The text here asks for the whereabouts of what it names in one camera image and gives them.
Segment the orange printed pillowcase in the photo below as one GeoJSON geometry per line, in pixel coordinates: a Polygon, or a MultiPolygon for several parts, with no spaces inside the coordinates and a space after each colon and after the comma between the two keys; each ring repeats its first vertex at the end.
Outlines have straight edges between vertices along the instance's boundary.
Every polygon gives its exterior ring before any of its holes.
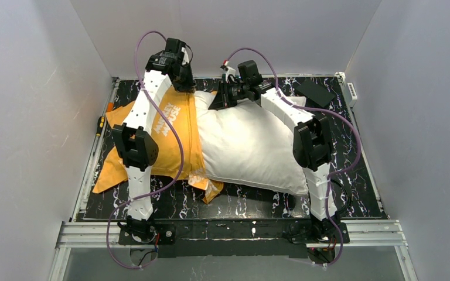
{"type": "MultiPolygon", "coordinates": [[[[194,94],[177,92],[171,87],[163,96],[159,108],[174,127],[183,146],[183,170],[178,180],[187,180],[190,186],[203,190],[205,192],[203,201],[208,204],[222,191],[224,183],[211,180],[206,175],[203,148],[197,128],[195,101],[194,94]]],[[[121,125],[134,105],[135,101],[114,109],[112,125],[121,125]]],[[[179,145],[168,124],[157,113],[151,136],[159,147],[158,158],[152,166],[151,175],[174,178],[181,164],[179,145]]],[[[105,157],[92,192],[99,194],[127,180],[125,166],[116,148],[113,147],[105,157]]]]}

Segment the white pillow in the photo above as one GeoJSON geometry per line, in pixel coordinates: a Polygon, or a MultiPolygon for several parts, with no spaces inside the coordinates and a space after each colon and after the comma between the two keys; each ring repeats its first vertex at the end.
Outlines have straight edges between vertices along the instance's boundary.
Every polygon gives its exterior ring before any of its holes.
{"type": "Polygon", "coordinates": [[[210,92],[196,91],[194,98],[208,178],[297,196],[308,193],[292,152],[293,133],[274,114],[249,100],[211,110],[215,94],[210,92]]]}

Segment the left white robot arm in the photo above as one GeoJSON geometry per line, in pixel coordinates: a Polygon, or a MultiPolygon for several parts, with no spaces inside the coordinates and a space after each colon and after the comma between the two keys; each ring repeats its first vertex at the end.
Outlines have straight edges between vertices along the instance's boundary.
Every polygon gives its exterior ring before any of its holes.
{"type": "Polygon", "coordinates": [[[159,105],[168,89],[191,92],[195,87],[189,50],[185,42],[168,38],[164,50],[149,58],[144,73],[136,69],[139,94],[127,117],[112,127],[115,147],[128,176],[127,214],[139,221],[148,220],[153,213],[151,170],[159,153],[151,135],[154,119],[161,117],[164,128],[176,132],[159,105]]]}

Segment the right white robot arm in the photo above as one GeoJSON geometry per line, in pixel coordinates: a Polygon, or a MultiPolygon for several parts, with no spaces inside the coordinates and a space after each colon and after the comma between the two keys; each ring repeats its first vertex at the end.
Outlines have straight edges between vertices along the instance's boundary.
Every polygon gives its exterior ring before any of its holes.
{"type": "Polygon", "coordinates": [[[235,107],[239,101],[248,99],[275,115],[294,136],[292,152],[307,180],[310,216],[319,222],[334,216],[337,208],[329,198],[328,187],[333,151],[328,120],[317,119],[313,114],[296,108],[281,90],[263,79],[253,60],[240,63],[237,69],[230,67],[229,61],[225,60],[221,69],[224,73],[209,109],[235,107]]]}

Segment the black flat pad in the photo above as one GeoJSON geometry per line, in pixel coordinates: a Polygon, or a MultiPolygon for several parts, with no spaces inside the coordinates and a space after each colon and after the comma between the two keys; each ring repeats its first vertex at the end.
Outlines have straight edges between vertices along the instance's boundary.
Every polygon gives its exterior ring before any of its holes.
{"type": "Polygon", "coordinates": [[[311,80],[305,80],[294,88],[294,93],[306,98],[305,106],[311,108],[328,109],[336,95],[327,88],[316,84],[311,80]]]}

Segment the white power strip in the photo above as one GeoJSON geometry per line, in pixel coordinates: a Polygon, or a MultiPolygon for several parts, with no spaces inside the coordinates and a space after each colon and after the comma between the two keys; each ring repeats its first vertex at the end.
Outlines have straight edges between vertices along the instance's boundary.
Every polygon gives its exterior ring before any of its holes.
{"type": "Polygon", "coordinates": [[[346,87],[347,87],[347,92],[348,92],[348,95],[349,95],[349,97],[347,99],[348,100],[348,105],[349,105],[350,108],[353,108],[356,105],[357,101],[358,101],[357,92],[356,92],[356,89],[355,89],[353,83],[347,83],[346,87]]]}

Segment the yellow handled screwdriver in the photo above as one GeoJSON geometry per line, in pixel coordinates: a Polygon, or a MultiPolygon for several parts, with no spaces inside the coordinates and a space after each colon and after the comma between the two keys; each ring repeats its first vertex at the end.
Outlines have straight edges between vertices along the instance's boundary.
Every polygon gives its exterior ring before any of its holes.
{"type": "Polygon", "coordinates": [[[113,102],[109,102],[105,111],[105,114],[100,116],[98,118],[98,121],[96,123],[96,137],[100,137],[103,130],[105,130],[105,128],[107,126],[112,127],[112,122],[113,122],[113,118],[114,118],[114,103],[113,102]]]}

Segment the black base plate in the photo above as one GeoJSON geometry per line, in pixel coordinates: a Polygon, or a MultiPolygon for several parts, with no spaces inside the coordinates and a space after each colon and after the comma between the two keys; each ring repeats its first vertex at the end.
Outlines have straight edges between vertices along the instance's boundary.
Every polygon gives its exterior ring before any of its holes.
{"type": "Polygon", "coordinates": [[[117,222],[120,245],[147,244],[160,258],[187,256],[287,256],[329,260],[350,241],[347,225],[310,218],[155,219],[117,222]]]}

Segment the aluminium frame rail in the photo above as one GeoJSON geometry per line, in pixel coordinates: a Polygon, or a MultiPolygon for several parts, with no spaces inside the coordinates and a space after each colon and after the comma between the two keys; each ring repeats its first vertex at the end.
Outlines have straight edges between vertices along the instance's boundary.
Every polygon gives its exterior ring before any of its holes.
{"type": "MultiPolygon", "coordinates": [[[[350,242],[345,246],[392,246],[405,280],[417,280],[399,220],[345,220],[350,242]]],[[[63,280],[73,248],[105,248],[107,223],[64,222],[56,242],[48,280],[63,280]]]]}

